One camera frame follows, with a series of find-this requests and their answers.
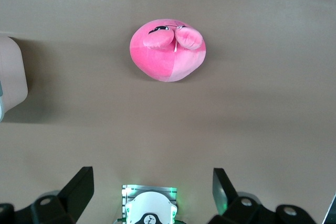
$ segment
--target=beige tabletop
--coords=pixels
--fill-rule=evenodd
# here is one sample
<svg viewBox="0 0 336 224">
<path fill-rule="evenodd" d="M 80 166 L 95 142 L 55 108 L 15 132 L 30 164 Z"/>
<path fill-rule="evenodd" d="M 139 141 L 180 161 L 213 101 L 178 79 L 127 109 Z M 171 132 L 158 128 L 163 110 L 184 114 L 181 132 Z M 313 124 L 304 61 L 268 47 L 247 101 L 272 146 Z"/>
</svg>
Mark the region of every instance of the beige tabletop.
<svg viewBox="0 0 336 224">
<path fill-rule="evenodd" d="M 151 79 L 129 43 L 160 18 L 195 27 L 204 63 Z M 336 0 L 0 0 L 29 94 L 0 124 L 0 202 L 19 210 L 93 166 L 78 223 L 121 217 L 121 186 L 177 187 L 177 219 L 216 214 L 212 172 L 321 223 L 336 191 Z"/>
</svg>

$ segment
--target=plush toy eye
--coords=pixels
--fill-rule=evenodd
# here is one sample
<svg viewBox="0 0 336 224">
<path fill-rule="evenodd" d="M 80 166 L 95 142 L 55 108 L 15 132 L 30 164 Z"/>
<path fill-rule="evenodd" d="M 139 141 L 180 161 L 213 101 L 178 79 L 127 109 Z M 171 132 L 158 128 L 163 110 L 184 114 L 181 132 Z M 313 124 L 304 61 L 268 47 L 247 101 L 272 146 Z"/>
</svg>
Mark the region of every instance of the plush toy eye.
<svg viewBox="0 0 336 224">
<path fill-rule="evenodd" d="M 169 28 L 167 26 L 157 26 L 153 30 L 151 30 L 148 34 L 153 33 L 155 31 L 158 31 L 158 30 L 161 30 L 161 29 L 162 30 L 169 30 Z"/>
</svg>

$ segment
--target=metal bolt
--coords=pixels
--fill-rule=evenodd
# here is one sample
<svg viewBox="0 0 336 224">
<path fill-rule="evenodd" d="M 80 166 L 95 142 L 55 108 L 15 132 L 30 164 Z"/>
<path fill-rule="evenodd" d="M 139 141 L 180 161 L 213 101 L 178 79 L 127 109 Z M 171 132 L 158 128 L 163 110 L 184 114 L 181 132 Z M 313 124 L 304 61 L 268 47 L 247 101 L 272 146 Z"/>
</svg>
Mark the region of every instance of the metal bolt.
<svg viewBox="0 0 336 224">
<path fill-rule="evenodd" d="M 295 216 L 296 215 L 296 211 L 293 208 L 291 208 L 291 207 L 285 207 L 284 211 L 288 215 L 291 215 L 291 216 Z"/>
<path fill-rule="evenodd" d="M 46 204 L 49 204 L 50 202 L 51 202 L 50 198 L 45 198 L 45 199 L 41 200 L 40 205 L 44 206 Z"/>
<path fill-rule="evenodd" d="M 248 199 L 248 198 L 244 198 L 241 200 L 241 203 L 246 206 L 246 207 L 250 207 L 252 206 L 252 202 Z"/>
</svg>

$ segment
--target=circular logo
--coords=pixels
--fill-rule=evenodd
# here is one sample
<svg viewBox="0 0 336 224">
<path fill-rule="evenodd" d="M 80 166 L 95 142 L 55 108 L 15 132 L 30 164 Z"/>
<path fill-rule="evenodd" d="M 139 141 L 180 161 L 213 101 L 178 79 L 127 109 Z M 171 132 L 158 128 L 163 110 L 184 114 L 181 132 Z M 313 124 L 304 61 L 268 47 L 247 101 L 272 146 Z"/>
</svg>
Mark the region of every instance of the circular logo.
<svg viewBox="0 0 336 224">
<path fill-rule="evenodd" d="M 155 224 L 156 218 L 153 215 L 147 215 L 145 219 L 143 220 L 145 224 Z"/>
</svg>

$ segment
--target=plush toy face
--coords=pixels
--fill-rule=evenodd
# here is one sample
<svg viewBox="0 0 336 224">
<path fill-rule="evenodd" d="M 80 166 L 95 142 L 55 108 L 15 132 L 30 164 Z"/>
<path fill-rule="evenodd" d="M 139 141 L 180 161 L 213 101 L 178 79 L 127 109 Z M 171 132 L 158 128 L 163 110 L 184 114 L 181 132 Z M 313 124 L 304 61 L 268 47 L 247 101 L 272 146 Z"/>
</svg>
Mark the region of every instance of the plush toy face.
<svg viewBox="0 0 336 224">
<path fill-rule="evenodd" d="M 130 43 L 134 63 L 159 81 L 178 81 L 198 68 L 205 58 L 202 35 L 174 19 L 151 21 L 135 32 Z"/>
</svg>

